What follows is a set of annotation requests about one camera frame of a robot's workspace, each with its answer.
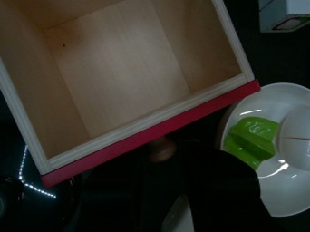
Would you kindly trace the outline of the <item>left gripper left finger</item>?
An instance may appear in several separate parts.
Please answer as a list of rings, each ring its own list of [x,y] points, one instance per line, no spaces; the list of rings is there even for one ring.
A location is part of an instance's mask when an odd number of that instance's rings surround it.
[[[68,232],[137,232],[135,182],[128,176],[92,173],[82,184]]]

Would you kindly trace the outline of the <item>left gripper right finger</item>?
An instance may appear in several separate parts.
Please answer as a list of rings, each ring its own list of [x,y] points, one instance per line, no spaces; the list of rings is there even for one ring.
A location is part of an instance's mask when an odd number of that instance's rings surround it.
[[[189,148],[184,179],[195,232],[280,232],[252,168],[217,149]]]

